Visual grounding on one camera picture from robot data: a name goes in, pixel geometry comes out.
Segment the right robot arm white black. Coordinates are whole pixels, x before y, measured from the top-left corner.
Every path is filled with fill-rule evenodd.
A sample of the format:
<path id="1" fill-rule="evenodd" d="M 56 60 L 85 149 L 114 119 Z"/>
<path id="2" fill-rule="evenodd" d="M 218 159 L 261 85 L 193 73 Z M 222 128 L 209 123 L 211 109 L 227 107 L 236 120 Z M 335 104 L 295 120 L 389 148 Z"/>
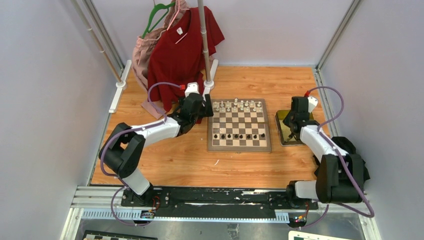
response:
<path id="1" fill-rule="evenodd" d="M 290 138 L 300 141 L 318 161 L 315 180 L 293 180 L 287 185 L 286 204 L 298 209 L 306 199 L 322 203 L 353 204 L 363 201 L 364 183 L 369 179 L 365 161 L 337 145 L 310 117 L 318 100 L 313 96 L 294 96 L 283 123 Z"/>

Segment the gold metal tray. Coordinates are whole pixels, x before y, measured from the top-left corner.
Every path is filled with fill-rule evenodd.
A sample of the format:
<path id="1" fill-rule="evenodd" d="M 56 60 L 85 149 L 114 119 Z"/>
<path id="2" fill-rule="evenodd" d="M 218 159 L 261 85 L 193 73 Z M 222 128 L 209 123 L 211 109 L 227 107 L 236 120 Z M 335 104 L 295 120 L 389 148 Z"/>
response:
<path id="1" fill-rule="evenodd" d="M 288 117 L 288 123 L 291 120 L 305 120 L 307 112 L 306 111 L 297 111 L 297 110 L 278 110 L 275 114 L 275 122 L 279 134 L 279 141 L 283 147 L 288 146 L 302 146 L 305 145 L 300 139 L 292 136 L 290 126 L 286 125 L 286 117 Z"/>

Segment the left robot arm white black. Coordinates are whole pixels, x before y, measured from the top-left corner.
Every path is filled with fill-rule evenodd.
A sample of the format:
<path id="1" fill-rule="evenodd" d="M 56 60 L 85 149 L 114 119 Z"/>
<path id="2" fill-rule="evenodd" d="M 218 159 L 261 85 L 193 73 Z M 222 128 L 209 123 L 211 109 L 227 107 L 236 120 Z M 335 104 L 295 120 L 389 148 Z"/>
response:
<path id="1" fill-rule="evenodd" d="M 100 165 L 111 169 L 112 176 L 134 193 L 135 202 L 149 206 L 153 201 L 153 185 L 138 168 L 143 149 L 188 133 L 198 120 L 213 114 L 210 95 L 192 92 L 181 98 L 177 109 L 162 120 L 135 126 L 119 123 L 99 151 Z"/>

